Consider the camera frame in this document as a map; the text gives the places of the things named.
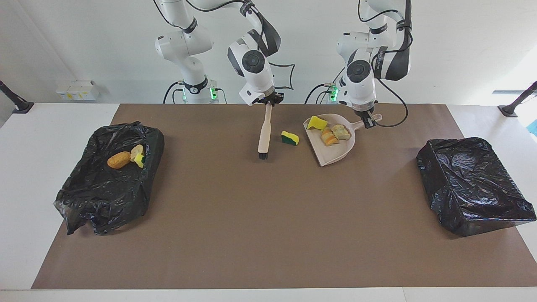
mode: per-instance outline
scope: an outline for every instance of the green indicator light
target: green indicator light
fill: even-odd
[[[209,90],[211,91],[211,99],[216,99],[217,95],[216,95],[216,91],[214,91],[214,88],[209,88]]]
[[[330,100],[332,102],[337,102],[337,94],[339,92],[339,89],[337,89],[337,87],[332,87],[332,91],[331,91],[331,94],[330,94]]]

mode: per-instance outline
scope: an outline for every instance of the brown table mat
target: brown table mat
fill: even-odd
[[[345,159],[320,168],[302,122],[357,121],[349,108],[276,106],[263,162],[261,105],[121,105],[113,124],[165,135],[149,210],[108,236],[62,225],[32,288],[537,286],[516,228],[459,238],[439,225],[415,156],[428,139],[462,134],[446,106],[409,107],[406,123],[359,130]],[[377,111],[385,124],[403,113]],[[282,130],[300,144],[281,143]]]

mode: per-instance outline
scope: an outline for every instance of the dustpan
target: dustpan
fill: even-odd
[[[355,131],[363,128],[364,122],[358,121],[356,123],[351,123],[346,118],[333,113],[322,114],[317,117],[327,121],[328,127],[341,124],[345,126],[349,132],[351,132],[351,138],[349,140],[340,140],[339,143],[327,147],[324,145],[323,140],[321,139],[320,130],[313,128],[308,130],[310,119],[307,119],[304,122],[304,129],[306,129],[306,134],[308,135],[308,139],[313,147],[315,155],[317,156],[317,160],[319,161],[321,167],[324,167],[342,160],[352,150],[352,147],[354,147],[354,143],[356,142]],[[382,115],[375,114],[373,119],[375,121],[380,121],[382,120]]]

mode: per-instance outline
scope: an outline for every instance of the black plastic bag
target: black plastic bag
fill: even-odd
[[[429,205],[449,231],[471,236],[536,220],[486,140],[430,140],[417,160]]]
[[[139,144],[146,155],[143,169],[135,163],[119,170],[107,165],[111,156],[130,152]],[[144,215],[163,150],[162,132],[139,121],[96,130],[54,202],[66,222],[67,235],[88,220],[95,234],[106,234]]]

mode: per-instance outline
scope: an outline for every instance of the black mounting pole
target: black mounting pole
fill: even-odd
[[[13,113],[27,113],[34,105],[33,102],[27,102],[15,92],[11,91],[2,81],[0,81],[0,90],[15,104],[16,109],[13,110]]]
[[[500,111],[503,115],[506,117],[517,117],[518,115],[515,114],[514,109],[520,105],[528,96],[532,95],[537,91],[537,82],[533,83],[526,91],[522,92],[522,94],[511,104],[507,106],[498,106]]]

